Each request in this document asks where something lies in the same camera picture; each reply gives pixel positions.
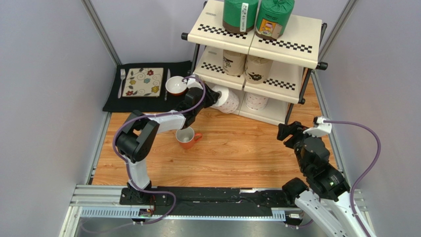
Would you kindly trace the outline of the white paper roll back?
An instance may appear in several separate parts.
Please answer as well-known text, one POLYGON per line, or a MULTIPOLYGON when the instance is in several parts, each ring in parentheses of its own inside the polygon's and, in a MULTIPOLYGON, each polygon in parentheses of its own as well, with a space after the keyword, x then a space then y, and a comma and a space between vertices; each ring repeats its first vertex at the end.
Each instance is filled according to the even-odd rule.
POLYGON ((217 109, 225 114, 234 112, 239 106, 238 96, 228 87, 215 85, 213 91, 218 92, 220 96, 212 108, 217 109))

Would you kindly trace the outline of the white paper roll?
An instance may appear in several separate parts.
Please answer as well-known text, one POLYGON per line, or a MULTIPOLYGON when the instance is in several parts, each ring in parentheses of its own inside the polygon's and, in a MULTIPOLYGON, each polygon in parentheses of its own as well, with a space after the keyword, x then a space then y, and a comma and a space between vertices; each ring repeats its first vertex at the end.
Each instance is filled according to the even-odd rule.
POLYGON ((225 114, 234 112, 239 106, 238 96, 228 87, 215 85, 213 91, 218 92, 220 96, 212 108, 217 109, 225 114))
POLYGON ((249 92, 247 92, 245 96, 246 96, 245 98, 246 106, 250 110, 253 110, 253 111, 263 110, 266 107, 268 103, 268 99, 269 99, 268 97, 249 93, 249 92))

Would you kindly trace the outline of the brown roll back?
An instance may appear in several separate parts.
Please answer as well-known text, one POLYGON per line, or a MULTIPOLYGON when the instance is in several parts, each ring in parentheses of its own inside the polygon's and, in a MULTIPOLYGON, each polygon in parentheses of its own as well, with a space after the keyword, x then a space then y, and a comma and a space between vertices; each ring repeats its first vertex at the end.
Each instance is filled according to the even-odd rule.
POLYGON ((234 51, 223 50, 222 67, 231 76, 240 76, 244 72, 246 55, 234 51))

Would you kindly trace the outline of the brown roll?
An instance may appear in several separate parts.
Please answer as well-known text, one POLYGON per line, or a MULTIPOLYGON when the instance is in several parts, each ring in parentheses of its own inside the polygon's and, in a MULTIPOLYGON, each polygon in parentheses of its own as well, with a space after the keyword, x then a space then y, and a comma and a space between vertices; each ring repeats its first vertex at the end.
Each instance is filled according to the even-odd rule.
POLYGON ((264 83, 270 73, 273 60, 247 55, 245 63, 245 79, 251 84, 264 83))
POLYGON ((231 76, 240 76, 244 72, 246 55, 234 51, 223 50, 222 67, 231 76))

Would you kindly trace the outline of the white paper roll front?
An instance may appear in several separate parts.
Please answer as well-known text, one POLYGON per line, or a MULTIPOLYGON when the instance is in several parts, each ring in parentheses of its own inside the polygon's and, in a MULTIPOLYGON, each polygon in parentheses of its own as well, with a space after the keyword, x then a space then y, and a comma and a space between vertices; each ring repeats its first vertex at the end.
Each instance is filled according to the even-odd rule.
POLYGON ((249 92, 247 92, 245 96, 246 96, 245 98, 246 106, 250 110, 253 110, 253 111, 263 110, 266 107, 268 103, 268 99, 269 99, 268 97, 249 93, 249 92))

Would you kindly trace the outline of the brown roll front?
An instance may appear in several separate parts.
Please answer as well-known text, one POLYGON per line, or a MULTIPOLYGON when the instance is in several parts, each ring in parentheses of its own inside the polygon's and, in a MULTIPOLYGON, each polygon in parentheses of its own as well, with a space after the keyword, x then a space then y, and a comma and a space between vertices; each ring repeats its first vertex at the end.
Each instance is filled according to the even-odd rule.
POLYGON ((245 79, 251 84, 264 83, 270 73, 273 60, 247 55, 245 63, 245 79))

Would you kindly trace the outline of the green roll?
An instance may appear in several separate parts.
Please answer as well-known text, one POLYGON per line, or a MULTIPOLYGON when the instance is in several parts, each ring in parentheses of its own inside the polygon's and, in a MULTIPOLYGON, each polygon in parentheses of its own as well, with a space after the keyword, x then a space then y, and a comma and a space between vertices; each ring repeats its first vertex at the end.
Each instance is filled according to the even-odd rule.
POLYGON ((231 33, 243 34, 254 28, 258 0, 225 0, 222 25, 231 33))
POLYGON ((277 40, 283 35, 294 6, 294 0, 262 0, 255 35, 266 40, 277 40))

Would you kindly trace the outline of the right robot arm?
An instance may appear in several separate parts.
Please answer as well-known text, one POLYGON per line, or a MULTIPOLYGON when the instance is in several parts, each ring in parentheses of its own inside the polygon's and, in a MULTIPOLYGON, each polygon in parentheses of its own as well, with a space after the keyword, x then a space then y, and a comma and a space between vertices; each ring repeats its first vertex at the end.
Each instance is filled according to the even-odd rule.
POLYGON ((344 175, 329 163, 330 152, 322 141, 322 136, 331 133, 338 120, 315 117, 313 127, 306 127, 295 121, 279 124, 277 139, 291 148, 299 169, 306 181, 294 178, 282 186, 284 200, 308 214, 330 237, 374 237, 376 233, 362 215, 355 202, 357 184, 376 164, 381 153, 381 141, 370 128, 353 122, 352 125, 370 132, 377 143, 374 160, 353 185, 349 185, 344 175))

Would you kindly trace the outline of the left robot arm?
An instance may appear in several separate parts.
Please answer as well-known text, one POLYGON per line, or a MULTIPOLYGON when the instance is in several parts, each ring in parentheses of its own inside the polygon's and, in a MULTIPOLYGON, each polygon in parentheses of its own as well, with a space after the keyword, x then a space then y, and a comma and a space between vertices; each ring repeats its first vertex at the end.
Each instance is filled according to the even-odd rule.
POLYGON ((147 173, 146 158, 157 134, 188 128, 201 109, 215 105, 221 97, 208 86, 187 90, 184 100, 175 109, 161 114, 133 111, 113 139, 114 149, 126 164, 127 187, 122 189, 120 204, 146 205, 154 191, 147 173))

